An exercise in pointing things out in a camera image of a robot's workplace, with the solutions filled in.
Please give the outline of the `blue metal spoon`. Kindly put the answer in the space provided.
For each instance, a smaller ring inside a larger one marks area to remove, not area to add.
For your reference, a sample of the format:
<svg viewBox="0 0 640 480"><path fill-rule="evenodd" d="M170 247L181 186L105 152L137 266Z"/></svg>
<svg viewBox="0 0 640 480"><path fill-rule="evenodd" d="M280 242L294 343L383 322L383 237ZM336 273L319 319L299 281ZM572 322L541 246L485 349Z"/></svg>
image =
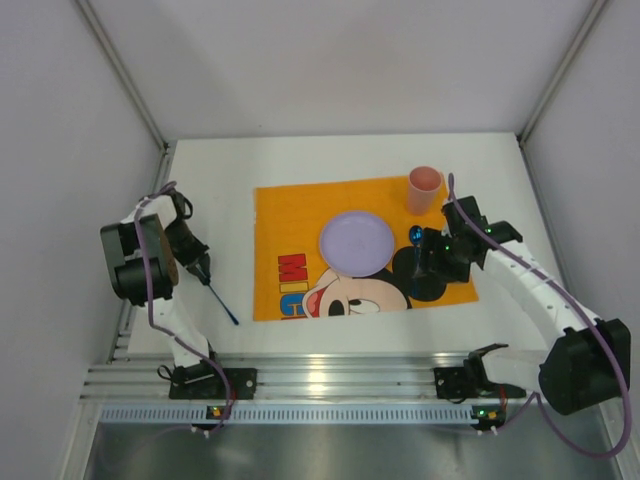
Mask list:
<svg viewBox="0 0 640 480"><path fill-rule="evenodd" d="M411 274L411 296L418 300L421 293L421 280L424 277L422 270L422 246L424 233L423 228L419 225L413 225L409 229L409 240L414 251L414 266Z"/></svg>

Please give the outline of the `blue metal fork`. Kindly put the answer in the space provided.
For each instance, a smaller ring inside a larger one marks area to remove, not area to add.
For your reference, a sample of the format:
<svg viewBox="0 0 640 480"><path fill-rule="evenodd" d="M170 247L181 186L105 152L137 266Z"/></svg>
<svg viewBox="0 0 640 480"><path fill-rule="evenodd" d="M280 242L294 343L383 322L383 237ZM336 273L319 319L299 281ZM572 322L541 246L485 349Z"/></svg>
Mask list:
<svg viewBox="0 0 640 480"><path fill-rule="evenodd" d="M235 325L235 326L239 326L240 322L237 319L237 317L233 314L233 312L229 309L229 307L226 305L226 303L223 301L223 299L221 298L221 296L216 292L216 290L214 289L214 287L211 284L211 278L206 276L204 273L201 273L198 275L200 282L209 289L209 291L214 295L215 299L218 301L218 303L220 304L220 306L223 308L223 310L225 311L225 313L227 314L227 316L229 317L229 319L231 320L231 322Z"/></svg>

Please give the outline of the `pink plastic cup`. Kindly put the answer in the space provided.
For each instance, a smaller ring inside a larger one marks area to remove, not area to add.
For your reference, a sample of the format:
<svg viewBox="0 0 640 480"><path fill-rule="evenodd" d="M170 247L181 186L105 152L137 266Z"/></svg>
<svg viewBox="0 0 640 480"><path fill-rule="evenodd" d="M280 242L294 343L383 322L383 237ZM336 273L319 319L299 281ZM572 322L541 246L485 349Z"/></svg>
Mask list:
<svg viewBox="0 0 640 480"><path fill-rule="evenodd" d="M428 166L414 168L408 175L407 209L412 215L424 215L442 187L442 174Z"/></svg>

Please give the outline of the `purple plastic plate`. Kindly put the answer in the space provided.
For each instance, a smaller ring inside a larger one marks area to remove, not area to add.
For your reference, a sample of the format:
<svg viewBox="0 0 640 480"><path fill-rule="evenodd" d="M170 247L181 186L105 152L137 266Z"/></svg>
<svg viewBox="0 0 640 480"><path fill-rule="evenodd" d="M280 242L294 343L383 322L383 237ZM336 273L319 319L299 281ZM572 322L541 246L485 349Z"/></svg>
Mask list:
<svg viewBox="0 0 640 480"><path fill-rule="evenodd" d="M334 216L319 236L320 254L330 269L349 277L368 277L384 269L395 253L390 226L366 211Z"/></svg>

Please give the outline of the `orange cartoon mouse placemat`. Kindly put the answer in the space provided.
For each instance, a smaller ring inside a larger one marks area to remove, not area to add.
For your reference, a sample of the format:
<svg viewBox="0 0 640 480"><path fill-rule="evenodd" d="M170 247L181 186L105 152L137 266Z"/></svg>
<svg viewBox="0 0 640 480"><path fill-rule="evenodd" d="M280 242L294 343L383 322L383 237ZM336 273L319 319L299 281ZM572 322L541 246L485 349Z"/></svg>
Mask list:
<svg viewBox="0 0 640 480"><path fill-rule="evenodd" d="M257 322L399 312L476 302L472 282L442 285L409 272L412 226L444 226L437 205L424 216L407 210L409 182L386 177L258 188L255 191L253 318ZM320 250L326 224L348 211L380 217L394 236L384 268L352 278L328 266Z"/></svg>

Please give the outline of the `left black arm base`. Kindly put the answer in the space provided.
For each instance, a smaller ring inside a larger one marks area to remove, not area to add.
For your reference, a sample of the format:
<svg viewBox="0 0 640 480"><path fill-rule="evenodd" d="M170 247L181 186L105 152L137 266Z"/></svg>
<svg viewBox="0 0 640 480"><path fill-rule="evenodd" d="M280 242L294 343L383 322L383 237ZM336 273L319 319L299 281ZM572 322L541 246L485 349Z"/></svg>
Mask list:
<svg viewBox="0 0 640 480"><path fill-rule="evenodd" d="M223 377L207 362L201 360L191 367L170 369L160 365L157 375L169 382L169 398L173 400L225 400L227 389ZM255 368L224 368L232 400L252 400L258 384Z"/></svg>

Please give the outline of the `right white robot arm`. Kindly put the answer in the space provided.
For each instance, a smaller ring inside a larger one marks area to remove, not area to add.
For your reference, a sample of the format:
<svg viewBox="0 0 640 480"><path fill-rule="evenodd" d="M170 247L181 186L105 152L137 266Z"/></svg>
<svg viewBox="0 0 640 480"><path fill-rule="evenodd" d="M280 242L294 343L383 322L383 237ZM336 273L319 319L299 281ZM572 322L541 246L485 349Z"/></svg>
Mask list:
<svg viewBox="0 0 640 480"><path fill-rule="evenodd" d="M534 258L507 221L491 223L474 197L442 207L441 230L414 225L409 285L423 300L426 286L466 283L477 266L518 304L545 342L539 351L494 343L464 362L474 389L511 385L540 394L569 415L629 390L631 335L619 319L605 321L580 304Z"/></svg>

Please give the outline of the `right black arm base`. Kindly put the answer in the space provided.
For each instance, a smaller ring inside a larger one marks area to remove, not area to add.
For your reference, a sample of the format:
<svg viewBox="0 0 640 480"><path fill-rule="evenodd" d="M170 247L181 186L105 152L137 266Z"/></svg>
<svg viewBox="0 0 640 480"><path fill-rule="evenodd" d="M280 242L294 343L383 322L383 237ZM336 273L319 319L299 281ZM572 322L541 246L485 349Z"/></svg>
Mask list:
<svg viewBox="0 0 640 480"><path fill-rule="evenodd" d="M494 343L470 352L461 366L436 367L433 372L437 398L454 404L477 398L504 399L504 386L488 379L482 360L486 354L506 347L507 344Z"/></svg>

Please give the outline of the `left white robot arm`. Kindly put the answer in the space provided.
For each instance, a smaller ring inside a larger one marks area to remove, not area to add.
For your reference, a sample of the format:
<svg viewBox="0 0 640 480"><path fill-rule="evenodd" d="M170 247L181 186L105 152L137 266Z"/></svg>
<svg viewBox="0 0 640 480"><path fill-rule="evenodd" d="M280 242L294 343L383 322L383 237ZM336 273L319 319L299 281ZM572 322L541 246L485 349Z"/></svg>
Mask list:
<svg viewBox="0 0 640 480"><path fill-rule="evenodd" d="M209 246L189 228L192 215L191 201L170 185L143 197L123 220L100 229L115 294L145 312L152 330L166 337L174 365L184 369L211 356L208 340L174 298L180 269L205 286L211 282Z"/></svg>

